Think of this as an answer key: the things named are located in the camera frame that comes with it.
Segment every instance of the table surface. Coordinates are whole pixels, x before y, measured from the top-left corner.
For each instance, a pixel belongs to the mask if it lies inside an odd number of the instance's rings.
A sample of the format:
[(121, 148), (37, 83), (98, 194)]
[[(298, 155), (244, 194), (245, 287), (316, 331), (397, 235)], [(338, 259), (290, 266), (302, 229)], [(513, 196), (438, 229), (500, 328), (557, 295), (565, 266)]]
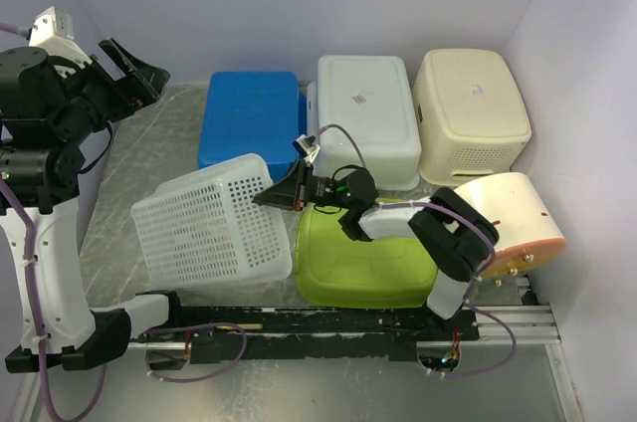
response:
[[(149, 289), (148, 273), (130, 217), (133, 203), (155, 187), (196, 169), (205, 89), (170, 89), (159, 103), (124, 121), (116, 134), (96, 210), (81, 252), (92, 307), (126, 301)], [(401, 196), (424, 196), (421, 183)], [(300, 214), (285, 214), (294, 241)], [(309, 306), (294, 276), (239, 289), (180, 291), (188, 305)], [(474, 302), (520, 304), (515, 279), (500, 288), (483, 283)], [(461, 369), (502, 358), (505, 346), (466, 347)], [(186, 367), (177, 377), (210, 371)], [(95, 371), (51, 371), (54, 400), (75, 416), (95, 387)], [(49, 420), (40, 412), (37, 420)], [(384, 358), (251, 360), (198, 384), (160, 383), (145, 375), (143, 351), (130, 350), (109, 365), (102, 399), (87, 420), (387, 421), (563, 420), (543, 346), (521, 346), (506, 367), (476, 379), (441, 382), (414, 362)]]
[[(150, 290), (130, 207), (157, 185), (197, 169), (197, 149), (205, 110), (206, 89), (172, 88), (155, 105), (123, 121), (108, 157), (95, 212), (80, 253), (89, 305), (103, 308)], [(435, 189), (424, 181), (410, 192), (382, 192), (394, 198), (421, 198)], [(284, 212), (294, 255), (301, 213)], [(299, 294), (294, 274), (284, 281), (242, 288), (201, 287), (180, 290), (191, 306), (311, 306)], [(515, 278), (496, 288), (485, 282), (474, 303), (519, 305)]]

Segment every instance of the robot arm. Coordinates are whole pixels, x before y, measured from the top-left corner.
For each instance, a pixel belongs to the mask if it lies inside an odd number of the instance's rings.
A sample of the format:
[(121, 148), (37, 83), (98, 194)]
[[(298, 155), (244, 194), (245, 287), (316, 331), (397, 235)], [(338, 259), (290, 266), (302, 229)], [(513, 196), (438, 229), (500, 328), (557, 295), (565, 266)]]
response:
[(316, 177), (313, 161), (319, 147), (314, 139), (303, 135), (295, 146), (306, 158), (297, 160), (280, 182), (257, 194), (254, 202), (296, 211), (309, 203), (346, 209), (338, 223), (354, 241), (418, 238), (440, 270), (427, 306), (443, 319), (452, 317), (462, 305), (478, 267), (498, 242), (496, 228), (449, 188), (409, 203), (379, 203), (374, 180), (366, 168), (343, 167), (352, 171), (340, 179), (336, 174), (332, 178)]
[[(88, 56), (73, 41), (71, 16), (50, 8), (36, 19), (29, 47), (0, 53), (0, 124), (12, 137), (0, 143), (0, 175), (13, 194), (0, 197), (0, 225), (11, 245), (23, 307), (21, 344), (5, 360), (10, 372), (38, 370), (41, 340), (49, 366), (101, 365), (121, 356), (132, 337), (168, 319), (166, 295), (91, 310), (84, 294), (75, 243), (78, 176), (85, 162), (80, 145), (92, 132), (154, 104), (170, 77), (113, 39), (100, 47), (123, 77), (114, 80)], [(18, 205), (36, 227), (34, 258), (28, 261)], [(44, 333), (35, 327), (38, 319)]]

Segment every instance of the plastic container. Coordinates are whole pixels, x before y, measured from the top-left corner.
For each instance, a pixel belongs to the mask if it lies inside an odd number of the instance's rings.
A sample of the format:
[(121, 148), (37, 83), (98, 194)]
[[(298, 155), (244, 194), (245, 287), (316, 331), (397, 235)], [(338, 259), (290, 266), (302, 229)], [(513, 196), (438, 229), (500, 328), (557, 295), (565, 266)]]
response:
[(458, 186), (507, 172), (531, 138), (516, 82), (495, 52), (430, 51), (412, 92), (420, 174), (430, 183)]
[(301, 218), (296, 246), (301, 295), (315, 305), (342, 308), (422, 306), (438, 271), (422, 244), (416, 238), (351, 241), (340, 229), (340, 216), (311, 206)]
[(199, 168), (257, 153), (272, 179), (279, 181), (298, 158), (292, 142), (303, 133), (304, 113), (305, 97), (300, 97), (291, 72), (213, 74), (199, 139)]
[[(352, 135), (378, 188), (411, 190), (420, 181), (418, 126), (400, 58), (321, 57), (318, 104), (308, 113), (308, 128), (338, 123)], [(318, 143), (317, 175), (331, 176), (342, 166), (359, 164), (338, 130), (326, 131)]]
[(523, 173), (486, 176), (455, 191), (500, 234), (496, 260), (485, 277), (537, 268), (566, 248), (566, 239)]
[(159, 185), (135, 203), (150, 282), (157, 289), (237, 286), (292, 270), (281, 210), (252, 203), (270, 186), (265, 161), (248, 154)]

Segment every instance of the blue plastic bin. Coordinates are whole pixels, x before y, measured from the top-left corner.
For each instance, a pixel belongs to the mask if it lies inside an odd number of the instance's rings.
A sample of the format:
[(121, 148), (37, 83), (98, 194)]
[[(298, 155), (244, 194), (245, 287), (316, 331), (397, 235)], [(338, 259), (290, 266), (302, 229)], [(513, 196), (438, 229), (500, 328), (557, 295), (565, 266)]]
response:
[(261, 155), (279, 181), (305, 133), (305, 97), (291, 72), (217, 72), (210, 78), (199, 139), (199, 168), (246, 153)]

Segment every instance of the white perforated basket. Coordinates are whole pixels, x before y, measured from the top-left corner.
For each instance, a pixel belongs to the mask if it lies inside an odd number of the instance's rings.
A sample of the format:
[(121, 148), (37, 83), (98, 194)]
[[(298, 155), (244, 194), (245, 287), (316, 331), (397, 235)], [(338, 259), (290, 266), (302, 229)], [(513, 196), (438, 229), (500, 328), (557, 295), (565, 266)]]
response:
[(135, 203), (135, 222), (155, 288), (236, 286), (286, 278), (292, 270), (281, 210), (252, 203), (272, 184), (255, 154), (162, 183)]

